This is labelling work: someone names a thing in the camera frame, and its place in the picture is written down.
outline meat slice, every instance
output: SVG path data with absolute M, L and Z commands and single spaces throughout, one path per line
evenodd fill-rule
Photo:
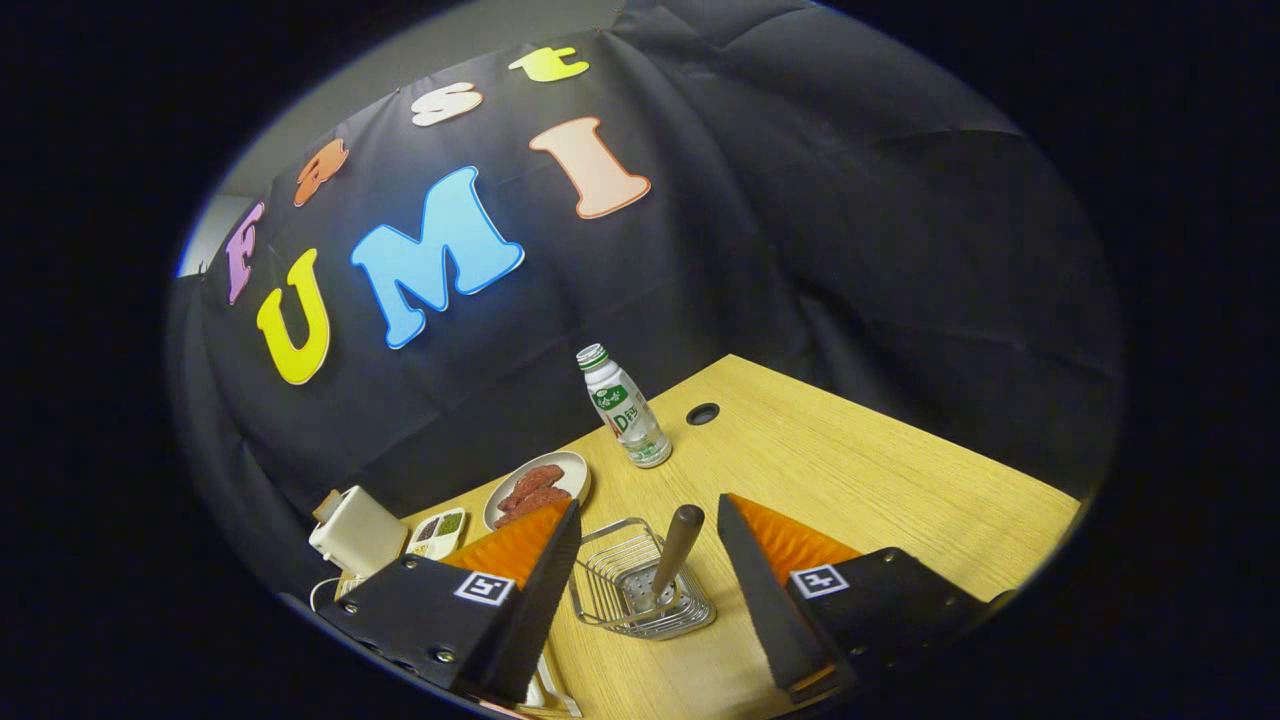
M 516 487 L 511 495 L 498 503 L 498 510 L 511 512 L 521 501 L 539 488 L 544 488 L 564 477 L 564 470 L 559 465 L 539 465 L 516 480 Z
M 498 521 L 494 523 L 493 527 L 494 529 L 502 528 L 503 525 L 511 524 L 524 518 L 525 515 L 529 515 L 534 510 L 543 507 L 544 505 L 550 505 L 557 500 L 564 500 L 568 496 L 570 495 L 562 491 L 561 488 L 553 488 L 553 487 L 538 488 L 534 492 L 529 493 L 529 496 L 525 497 L 525 500 L 521 501 L 515 510 L 507 512 L 502 518 L 498 518 Z

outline plastic bottle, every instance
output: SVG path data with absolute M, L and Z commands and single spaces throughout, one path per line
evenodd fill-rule
M 609 359 L 600 343 L 577 354 L 577 366 L 586 375 L 586 392 L 604 424 L 637 468 L 653 468 L 671 457 L 671 439 L 635 380 Z

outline black fabric curtain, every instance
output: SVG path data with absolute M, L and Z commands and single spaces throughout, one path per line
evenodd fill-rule
M 507 69 L 544 45 L 590 68 Z M 456 82 L 484 102 L 410 122 Z M 579 117 L 652 181 L 645 197 L 573 213 L 564 172 L 527 143 Z M 302 165 L 335 137 L 346 164 L 296 208 Z M 426 190 L 466 165 L 524 264 L 470 296 L 451 281 L 448 309 L 392 350 L 352 247 L 379 224 L 419 232 Z M 1110 460 L 1120 338 L 1084 213 L 973 91 L 810 3 L 630 3 L 611 31 L 479 56 L 300 149 L 261 200 L 250 283 L 229 305 L 225 252 L 179 279 L 168 356 L 197 486 L 273 589 L 335 574 L 306 543 L 329 489 L 358 483 L 403 515 L 595 428 L 573 363 L 591 342 L 649 395 L 733 352 L 1078 497 Z M 332 343 L 291 386 L 255 314 L 280 288 L 306 337 L 285 275 L 307 249 Z

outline metal wire basket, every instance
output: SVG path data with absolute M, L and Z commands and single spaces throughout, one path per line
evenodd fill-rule
M 588 547 L 605 537 L 614 541 L 613 544 L 594 552 Z M 714 620 L 716 607 L 687 565 L 676 573 L 675 583 L 655 598 L 652 610 L 637 610 L 637 602 L 650 592 L 662 547 L 663 538 L 640 518 L 618 520 L 582 536 L 582 550 L 568 579 L 577 619 L 622 635 L 653 641 L 673 638 Z M 591 555 L 582 560 L 586 552 Z

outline bottle cap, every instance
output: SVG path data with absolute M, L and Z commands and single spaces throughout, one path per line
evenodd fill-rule
M 590 370 L 608 359 L 609 354 L 604 351 L 604 346 L 596 342 L 577 352 L 577 366 L 582 370 Z

